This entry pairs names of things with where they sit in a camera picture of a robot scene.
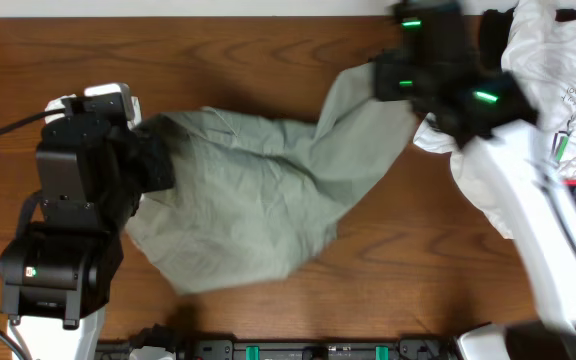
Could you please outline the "grey-green shorts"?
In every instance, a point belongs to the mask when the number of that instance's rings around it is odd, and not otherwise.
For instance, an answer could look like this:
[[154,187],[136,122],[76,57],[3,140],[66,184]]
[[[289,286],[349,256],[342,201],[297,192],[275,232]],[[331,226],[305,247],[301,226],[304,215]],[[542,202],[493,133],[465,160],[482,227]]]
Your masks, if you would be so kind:
[[146,128],[163,139],[175,185],[144,195],[127,233],[179,293],[284,279],[336,238],[416,126],[408,102],[374,97],[368,64],[337,76],[315,123],[158,114]]

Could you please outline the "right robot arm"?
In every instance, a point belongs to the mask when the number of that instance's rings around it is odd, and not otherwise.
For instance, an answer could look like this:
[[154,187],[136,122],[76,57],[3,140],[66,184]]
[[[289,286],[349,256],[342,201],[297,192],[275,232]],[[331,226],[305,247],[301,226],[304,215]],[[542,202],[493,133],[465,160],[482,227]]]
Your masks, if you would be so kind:
[[434,116],[489,185],[529,277],[537,319],[456,336],[454,359],[576,359],[576,203],[542,149],[538,112],[508,73],[488,74],[457,1],[401,1],[401,45],[377,56],[374,94]]

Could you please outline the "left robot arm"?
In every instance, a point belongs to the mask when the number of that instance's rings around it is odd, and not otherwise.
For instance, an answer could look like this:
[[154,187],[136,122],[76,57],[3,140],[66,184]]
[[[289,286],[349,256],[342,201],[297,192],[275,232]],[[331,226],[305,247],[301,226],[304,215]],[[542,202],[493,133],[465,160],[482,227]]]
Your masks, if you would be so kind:
[[1,311],[15,359],[91,359],[141,197],[168,190],[161,138],[130,127],[120,92],[65,98],[36,148],[40,189],[0,256]]

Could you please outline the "folded white t-shirt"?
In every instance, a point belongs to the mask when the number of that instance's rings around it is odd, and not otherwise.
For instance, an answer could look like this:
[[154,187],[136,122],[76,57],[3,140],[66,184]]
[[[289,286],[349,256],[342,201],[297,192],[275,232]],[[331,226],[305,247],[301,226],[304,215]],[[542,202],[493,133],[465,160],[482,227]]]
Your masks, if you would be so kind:
[[118,93],[63,97],[63,115],[46,123],[36,149],[43,196],[96,203],[118,186],[120,165],[136,153],[130,100]]

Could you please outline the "black garment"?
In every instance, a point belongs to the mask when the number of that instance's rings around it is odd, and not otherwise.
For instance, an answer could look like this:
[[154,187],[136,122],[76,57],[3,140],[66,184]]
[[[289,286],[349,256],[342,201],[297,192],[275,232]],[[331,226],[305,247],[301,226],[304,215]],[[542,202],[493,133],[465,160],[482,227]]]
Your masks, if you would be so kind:
[[[480,69],[485,73],[502,72],[502,55],[508,46],[512,22],[517,7],[505,12],[489,9],[481,17],[478,31],[478,50]],[[576,9],[555,9],[554,13],[530,15],[530,18],[543,17],[546,26],[553,27],[554,23],[570,23],[576,21]]]

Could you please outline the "crumpled white shirt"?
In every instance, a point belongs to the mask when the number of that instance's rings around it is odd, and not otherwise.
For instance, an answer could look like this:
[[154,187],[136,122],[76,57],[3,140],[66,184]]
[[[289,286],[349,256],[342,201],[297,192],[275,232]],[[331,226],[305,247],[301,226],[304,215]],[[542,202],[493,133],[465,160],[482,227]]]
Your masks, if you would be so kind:
[[546,152],[559,175],[576,180],[576,21],[546,26],[543,17],[562,9],[554,1],[520,1],[515,6],[502,70],[512,72],[540,112],[549,137]]

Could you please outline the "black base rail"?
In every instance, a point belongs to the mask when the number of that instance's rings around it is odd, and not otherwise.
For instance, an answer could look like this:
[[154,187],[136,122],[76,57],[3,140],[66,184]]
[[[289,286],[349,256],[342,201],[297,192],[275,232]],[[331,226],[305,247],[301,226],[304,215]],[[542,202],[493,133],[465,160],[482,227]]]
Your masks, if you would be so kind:
[[449,339],[405,336],[384,341],[348,342],[324,339],[299,341],[243,341],[230,335],[185,335],[155,325],[126,340],[98,343],[95,360],[458,360]]

